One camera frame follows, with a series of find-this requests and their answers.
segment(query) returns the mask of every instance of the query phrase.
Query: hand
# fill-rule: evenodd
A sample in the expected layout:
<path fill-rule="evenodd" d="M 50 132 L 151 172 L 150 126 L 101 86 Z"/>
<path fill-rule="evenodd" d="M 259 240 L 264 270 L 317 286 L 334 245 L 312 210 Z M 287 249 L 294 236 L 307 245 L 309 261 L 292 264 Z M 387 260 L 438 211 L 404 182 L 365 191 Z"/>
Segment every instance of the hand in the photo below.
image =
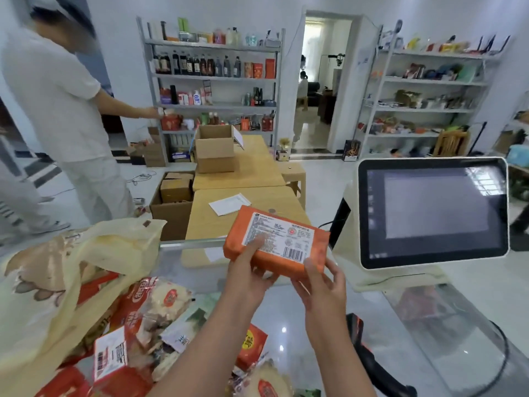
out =
<path fill-rule="evenodd" d="M 228 266 L 228 278 L 224 293 L 234 304 L 241 304 L 239 308 L 243 312 L 253 315 L 261 305 L 264 293 L 272 287 L 279 275 L 272 275 L 263 278 L 264 270 L 252 267 L 250 260 L 253 254 L 263 246 L 266 237 L 258 235 L 242 251 L 235 262 L 230 262 Z"/>
<path fill-rule="evenodd" d="M 162 119 L 162 115 L 158 113 L 157 107 L 139 108 L 138 116 L 141 119 Z"/>
<path fill-rule="evenodd" d="M 332 260 L 325 265 L 334 276 L 318 272 L 310 258 L 304 262 L 307 280 L 292 280 L 305 306 L 305 328 L 312 348 L 318 354 L 329 352 L 333 345 L 349 339 L 346 323 L 346 278 Z"/>

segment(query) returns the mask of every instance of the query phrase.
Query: black monitor bezel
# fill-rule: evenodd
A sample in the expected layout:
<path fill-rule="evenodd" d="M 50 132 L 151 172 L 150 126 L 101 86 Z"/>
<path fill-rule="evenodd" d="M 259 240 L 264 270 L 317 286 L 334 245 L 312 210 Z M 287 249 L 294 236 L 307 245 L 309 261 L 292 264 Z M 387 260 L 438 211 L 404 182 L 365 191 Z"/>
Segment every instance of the black monitor bezel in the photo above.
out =
<path fill-rule="evenodd" d="M 500 203 L 505 206 L 504 217 L 501 218 L 501 230 L 505 234 L 499 248 L 477 249 L 448 253 L 428 253 L 410 256 L 370 259 L 369 257 L 369 224 L 368 224 L 368 181 L 369 170 L 400 170 L 418 168 L 467 168 L 476 166 L 495 166 L 506 175 L 507 164 L 498 158 L 426 158 L 426 159 L 380 159 L 362 160 L 358 163 L 358 203 L 360 224 L 360 261 L 367 270 L 385 269 L 401 266 L 416 266 L 437 262 L 448 262 L 467 259 L 482 259 L 500 257 L 509 251 L 508 240 L 508 198 L 507 194 L 500 195 Z"/>

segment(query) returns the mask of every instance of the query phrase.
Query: monitor screen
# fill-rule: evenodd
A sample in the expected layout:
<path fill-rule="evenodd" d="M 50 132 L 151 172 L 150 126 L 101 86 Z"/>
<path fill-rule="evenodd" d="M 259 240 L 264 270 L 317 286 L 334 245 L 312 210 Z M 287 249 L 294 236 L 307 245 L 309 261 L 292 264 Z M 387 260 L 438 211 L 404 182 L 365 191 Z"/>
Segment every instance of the monitor screen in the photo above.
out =
<path fill-rule="evenodd" d="M 507 252 L 503 160 L 364 160 L 358 175 L 361 261 L 367 269 Z"/>

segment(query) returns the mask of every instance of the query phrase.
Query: barcode scanner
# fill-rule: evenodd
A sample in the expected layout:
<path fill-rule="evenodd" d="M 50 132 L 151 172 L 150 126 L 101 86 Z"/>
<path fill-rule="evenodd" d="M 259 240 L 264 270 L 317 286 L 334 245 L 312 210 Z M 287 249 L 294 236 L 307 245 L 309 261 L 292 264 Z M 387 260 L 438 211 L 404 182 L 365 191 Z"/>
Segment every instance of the barcode scanner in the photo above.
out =
<path fill-rule="evenodd" d="M 404 386 L 390 375 L 374 359 L 374 354 L 362 344 L 363 321 L 353 313 L 346 315 L 349 336 L 358 357 L 373 383 L 387 397 L 417 397 L 417 391 L 412 386 Z"/>

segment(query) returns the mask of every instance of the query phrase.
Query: white t-shirt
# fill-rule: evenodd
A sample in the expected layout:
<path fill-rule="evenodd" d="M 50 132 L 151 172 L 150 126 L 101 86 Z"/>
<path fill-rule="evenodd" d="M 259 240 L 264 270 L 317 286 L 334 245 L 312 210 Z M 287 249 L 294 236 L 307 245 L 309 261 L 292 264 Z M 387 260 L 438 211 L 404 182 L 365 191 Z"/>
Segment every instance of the white t-shirt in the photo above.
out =
<path fill-rule="evenodd" d="M 10 34 L 2 66 L 5 81 L 53 160 L 112 156 L 93 100 L 101 84 L 75 54 L 24 28 Z"/>
<path fill-rule="evenodd" d="M 300 99 L 302 97 L 307 97 L 308 94 L 308 80 L 307 79 L 301 79 L 301 82 L 298 84 L 298 96 L 297 98 Z"/>

